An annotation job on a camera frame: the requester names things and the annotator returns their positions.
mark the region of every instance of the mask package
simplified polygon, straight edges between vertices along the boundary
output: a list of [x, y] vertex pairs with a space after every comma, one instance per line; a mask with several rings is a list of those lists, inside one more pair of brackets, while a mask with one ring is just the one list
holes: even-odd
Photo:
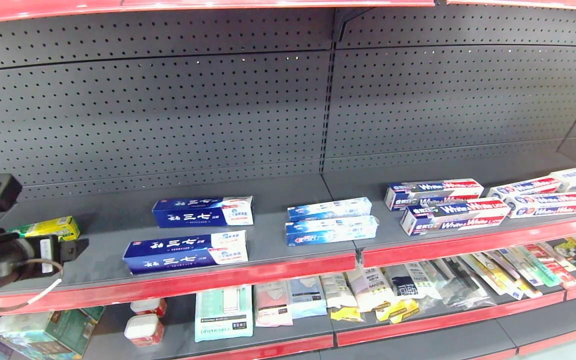
[[252, 337], [252, 287], [243, 285], [197, 293], [194, 341]]
[[285, 280], [254, 286], [254, 324], [260, 328], [292, 326], [290, 294]]
[[290, 289], [290, 313], [293, 319], [328, 314], [319, 276], [291, 278], [288, 280], [288, 289]]

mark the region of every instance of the gray shelf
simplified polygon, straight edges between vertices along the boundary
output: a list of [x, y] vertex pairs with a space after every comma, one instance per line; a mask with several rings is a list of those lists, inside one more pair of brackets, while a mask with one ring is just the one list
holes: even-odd
[[321, 360], [464, 360], [513, 349], [494, 320], [320, 351]]
[[315, 316], [297, 319], [293, 326], [255, 327], [252, 337], [195, 342], [195, 295], [166, 300], [168, 308], [161, 320], [165, 330], [160, 344], [138, 348], [126, 339], [124, 328], [135, 314], [130, 305], [121, 303], [106, 308], [94, 329], [84, 360], [168, 360], [332, 334], [329, 318]]
[[[153, 204], [164, 198], [249, 195], [254, 196], [254, 226], [158, 228], [151, 212]], [[284, 235], [286, 208], [330, 200], [330, 194], [320, 175], [265, 178], [23, 201], [5, 214], [0, 220], [0, 228], [13, 228], [73, 215], [80, 224], [81, 237], [89, 239], [89, 247], [76, 261], [66, 263], [64, 280], [58, 290], [76, 290], [92, 285], [111, 286], [137, 280], [205, 274], [215, 269], [240, 269], [274, 262], [313, 260], [323, 256], [354, 256], [355, 246], [351, 241], [325, 245], [286, 246]], [[126, 246], [135, 240], [234, 230], [247, 231], [249, 258], [247, 263], [132, 276], [122, 260]], [[51, 282], [50, 278], [41, 278], [14, 283], [3, 287], [0, 296], [38, 292]]]
[[518, 347], [576, 331], [576, 299], [496, 319]]
[[543, 216], [534, 219], [505, 219], [498, 227], [475, 230], [449, 230], [409, 236], [400, 225], [402, 211], [384, 205], [387, 183], [422, 180], [474, 178], [485, 187], [502, 185], [576, 167], [576, 162], [556, 152], [524, 153], [497, 157], [422, 162], [390, 167], [363, 168], [324, 173], [324, 180], [335, 200], [366, 196], [372, 201], [372, 214], [379, 219], [377, 237], [355, 240], [358, 249], [384, 249], [501, 231], [553, 224], [572, 216]]

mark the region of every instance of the red and white box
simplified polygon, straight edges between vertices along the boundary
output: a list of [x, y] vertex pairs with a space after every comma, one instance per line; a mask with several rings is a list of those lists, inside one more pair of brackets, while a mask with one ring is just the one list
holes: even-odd
[[557, 191], [562, 183], [552, 176], [542, 176], [513, 182], [512, 184], [490, 187], [487, 196], [505, 201], [507, 198], [528, 194], [551, 194]]
[[505, 203], [510, 207], [510, 219], [576, 214], [576, 191], [512, 196]]
[[137, 315], [128, 320], [123, 335], [138, 347], [156, 346], [164, 337], [164, 325], [155, 314]]
[[498, 198], [472, 198], [459, 203], [412, 205], [401, 217], [408, 235], [424, 235], [439, 230], [467, 230], [498, 226], [510, 207]]
[[158, 318], [166, 315], [168, 304], [163, 298], [149, 298], [148, 300], [133, 301], [130, 310], [137, 315], [155, 314]]

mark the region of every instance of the plastic package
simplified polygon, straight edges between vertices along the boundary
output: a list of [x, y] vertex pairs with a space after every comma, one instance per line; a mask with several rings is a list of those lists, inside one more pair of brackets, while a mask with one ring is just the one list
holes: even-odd
[[243, 285], [197, 293], [194, 341], [252, 337], [252, 287]]
[[130, 303], [130, 310], [137, 315], [155, 314], [158, 318], [166, 315], [168, 305], [163, 298], [149, 298]]
[[138, 347], [155, 346], [162, 342], [164, 325], [156, 314], [137, 315], [128, 320], [123, 335]]
[[357, 299], [360, 313], [387, 308], [398, 301], [379, 268], [364, 268], [357, 264], [353, 271], [348, 271], [345, 275]]
[[291, 278], [288, 281], [288, 289], [290, 290], [290, 313], [293, 319], [328, 314], [319, 276]]
[[332, 273], [321, 275], [324, 295], [326, 297], [327, 308], [356, 308], [357, 299], [348, 287], [346, 277], [343, 273]]
[[293, 325], [290, 294], [286, 281], [255, 285], [254, 305], [254, 325], [261, 328]]

